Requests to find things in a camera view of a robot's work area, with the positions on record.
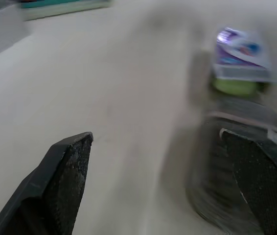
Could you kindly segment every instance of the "green lid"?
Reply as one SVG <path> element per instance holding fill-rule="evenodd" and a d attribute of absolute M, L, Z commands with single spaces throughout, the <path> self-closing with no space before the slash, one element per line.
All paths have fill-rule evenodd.
<path fill-rule="evenodd" d="M 215 79 L 214 87 L 224 93 L 237 96 L 250 96 L 256 93 L 258 84 L 250 81 Z"/>

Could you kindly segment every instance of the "teal object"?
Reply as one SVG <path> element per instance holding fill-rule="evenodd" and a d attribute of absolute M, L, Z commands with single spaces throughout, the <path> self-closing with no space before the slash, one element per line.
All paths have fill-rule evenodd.
<path fill-rule="evenodd" d="M 111 0 L 38 0 L 21 3 L 26 20 L 111 6 Z"/>

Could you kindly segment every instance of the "gray baseboard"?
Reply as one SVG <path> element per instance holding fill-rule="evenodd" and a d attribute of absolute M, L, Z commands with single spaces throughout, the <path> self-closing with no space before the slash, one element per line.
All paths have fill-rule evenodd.
<path fill-rule="evenodd" d="M 0 52 L 29 34 L 16 5 L 0 9 Z"/>

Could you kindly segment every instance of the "textured black surface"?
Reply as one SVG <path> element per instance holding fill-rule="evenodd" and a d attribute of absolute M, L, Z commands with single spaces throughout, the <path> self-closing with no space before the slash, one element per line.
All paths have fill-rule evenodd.
<path fill-rule="evenodd" d="M 52 145 L 0 212 L 0 235 L 70 235 L 82 199 L 92 133 Z"/>
<path fill-rule="evenodd" d="M 230 134 L 226 143 L 242 195 L 265 235 L 277 235 L 277 165 L 260 148 L 262 144 Z M 271 154 L 277 159 L 277 151 Z"/>
<path fill-rule="evenodd" d="M 72 233 L 84 192 L 91 142 L 71 145 L 44 193 L 44 201 L 61 235 Z"/>

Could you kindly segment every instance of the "beige floor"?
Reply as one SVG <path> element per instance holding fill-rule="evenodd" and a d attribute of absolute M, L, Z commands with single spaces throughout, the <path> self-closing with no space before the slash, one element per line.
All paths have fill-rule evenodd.
<path fill-rule="evenodd" d="M 205 86 L 193 70 L 207 72 L 194 58 L 221 26 L 258 27 L 277 68 L 277 1 L 119 0 L 27 24 L 0 54 L 0 210 L 53 143 L 92 131 L 73 234 L 222 234 L 184 196 Z M 277 109 L 277 88 L 267 100 Z"/>

